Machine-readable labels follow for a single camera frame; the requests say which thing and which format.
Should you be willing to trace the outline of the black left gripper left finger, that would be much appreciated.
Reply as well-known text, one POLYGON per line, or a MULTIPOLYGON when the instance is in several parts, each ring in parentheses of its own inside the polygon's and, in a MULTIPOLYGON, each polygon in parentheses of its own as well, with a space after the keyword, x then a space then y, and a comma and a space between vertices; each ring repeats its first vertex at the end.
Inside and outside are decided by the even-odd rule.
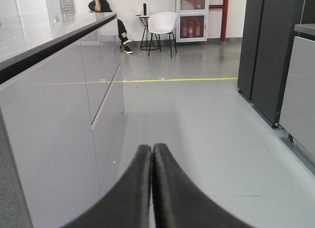
POLYGON ((147 228, 151 198, 152 152, 140 145, 113 188, 65 228, 147 228))

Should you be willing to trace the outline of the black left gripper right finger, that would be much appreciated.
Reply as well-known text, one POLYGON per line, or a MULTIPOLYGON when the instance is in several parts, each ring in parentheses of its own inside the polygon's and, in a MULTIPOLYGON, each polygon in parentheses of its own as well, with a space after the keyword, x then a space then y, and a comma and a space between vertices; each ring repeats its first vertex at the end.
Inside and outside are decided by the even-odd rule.
POLYGON ((153 147, 153 205, 157 228, 248 228, 208 198, 164 143, 153 147))

